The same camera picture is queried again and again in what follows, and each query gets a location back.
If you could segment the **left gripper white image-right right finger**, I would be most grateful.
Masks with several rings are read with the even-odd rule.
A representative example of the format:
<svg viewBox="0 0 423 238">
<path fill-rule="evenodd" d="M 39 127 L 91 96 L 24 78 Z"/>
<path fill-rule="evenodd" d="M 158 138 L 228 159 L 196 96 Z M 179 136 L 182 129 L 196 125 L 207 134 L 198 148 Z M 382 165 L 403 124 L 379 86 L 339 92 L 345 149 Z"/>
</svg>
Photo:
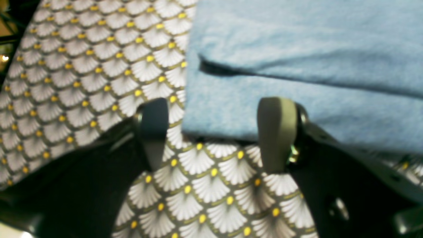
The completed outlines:
<svg viewBox="0 0 423 238">
<path fill-rule="evenodd" d="M 288 173 L 320 238 L 421 238 L 422 188 L 381 159 L 335 140 L 301 104 L 258 104 L 258 145 L 268 174 Z"/>
</svg>

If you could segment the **left gripper white image-right left finger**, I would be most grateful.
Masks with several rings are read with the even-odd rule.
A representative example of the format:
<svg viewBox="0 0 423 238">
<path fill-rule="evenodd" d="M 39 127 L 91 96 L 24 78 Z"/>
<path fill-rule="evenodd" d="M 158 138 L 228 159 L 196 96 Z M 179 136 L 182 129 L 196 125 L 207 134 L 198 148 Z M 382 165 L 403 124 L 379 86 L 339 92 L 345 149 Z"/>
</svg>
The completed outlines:
<svg viewBox="0 0 423 238">
<path fill-rule="evenodd" d="M 1 225 L 31 238 L 109 238 L 134 180 L 163 161 L 168 101 L 141 104 L 94 142 L 1 191 Z"/>
</svg>

